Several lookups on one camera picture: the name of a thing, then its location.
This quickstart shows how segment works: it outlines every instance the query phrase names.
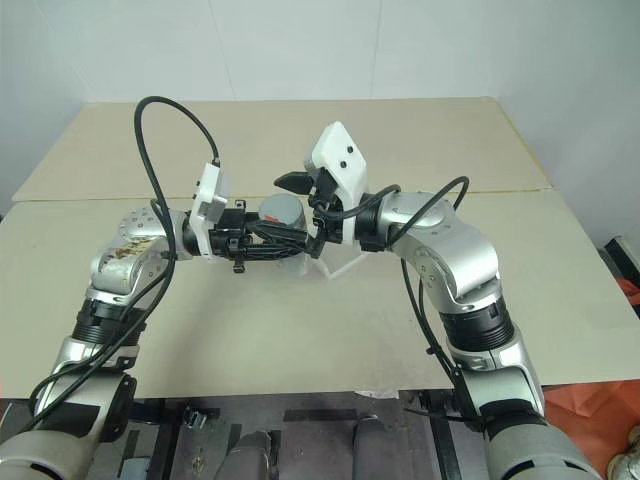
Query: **beige table surface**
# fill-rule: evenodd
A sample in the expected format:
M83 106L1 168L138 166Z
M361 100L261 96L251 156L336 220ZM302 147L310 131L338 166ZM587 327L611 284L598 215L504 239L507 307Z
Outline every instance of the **beige table surface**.
M0 224L4 397L27 396L47 374L93 255L143 203L23 202ZM499 253L507 304L543 383L640 377L640 322L554 190L471 194L460 215ZM139 397L448 386L424 353L390 253L331 282L274 263L236 275L229 262L181 262L141 347Z
M372 190L440 188L458 175L471 191L549 188L495 100L200 102L235 195L269 195L302 161L324 127L341 120L360 147ZM133 136L135 104L90 104L69 125L15 201L141 198L152 195ZM145 111L149 154L165 195L189 198L211 159L201 133L165 105Z

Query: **floor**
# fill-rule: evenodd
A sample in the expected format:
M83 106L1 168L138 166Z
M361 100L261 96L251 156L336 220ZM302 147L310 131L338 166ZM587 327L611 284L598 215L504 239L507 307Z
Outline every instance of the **floor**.
M180 427L171 479L212 479L229 446L256 430L279 432L281 480L350 479L353 426L357 418L370 414L377 415L391 432L389 448L398 455L398 478L442 478L429 419L403 410L420 408L412 392L400 392L399 400L347 392L208 397L189 399L188 404L215 415L202 429ZM26 414L20 414L20 408L8 415L5 432ZM463 424L449 425L461 473L457 478L488 479L482 437ZM87 478L118 478L123 457L151 457L157 435L156 425L130 422L117 442L98 448Z

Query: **robotic arm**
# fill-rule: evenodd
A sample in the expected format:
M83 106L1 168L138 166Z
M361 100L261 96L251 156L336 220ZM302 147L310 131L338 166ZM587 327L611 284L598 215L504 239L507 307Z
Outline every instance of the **robotic arm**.
M364 158L338 122L320 136L305 169L275 184L309 195L315 237L246 212L243 201L227 208L226 184L214 162L198 182L192 210L170 211L175 259L224 257L242 273L249 260L301 252L317 258L327 241L392 251L417 270L440 312L453 362L437 341L431 351L446 366L467 424L484 433L491 478L599 478L566 435L544 420L542 390L509 317L497 255L486 237L460 221L439 194L400 192L395 185L368 194ZM73 334L31 399L34 421L0 446L3 479L84 478L97 445L124 431L136 387L125 371L135 363L145 309L169 262L161 218L153 204L131 212L94 259ZM256 237L262 242L254 243ZM116 338L124 341L99 370L38 419Z

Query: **white backdrop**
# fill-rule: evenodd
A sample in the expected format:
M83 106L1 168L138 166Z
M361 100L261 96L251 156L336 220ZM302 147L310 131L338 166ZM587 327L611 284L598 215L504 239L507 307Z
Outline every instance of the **white backdrop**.
M0 212L87 101L489 95L597 245L640 221L635 0L0 2Z

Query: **gray cylindrical object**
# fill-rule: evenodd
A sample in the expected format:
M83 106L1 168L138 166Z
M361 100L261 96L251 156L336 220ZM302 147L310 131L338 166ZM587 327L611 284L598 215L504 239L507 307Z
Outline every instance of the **gray cylindrical object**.
M260 220L284 223L288 227L306 230L302 202L295 195L278 193L264 199L258 208Z

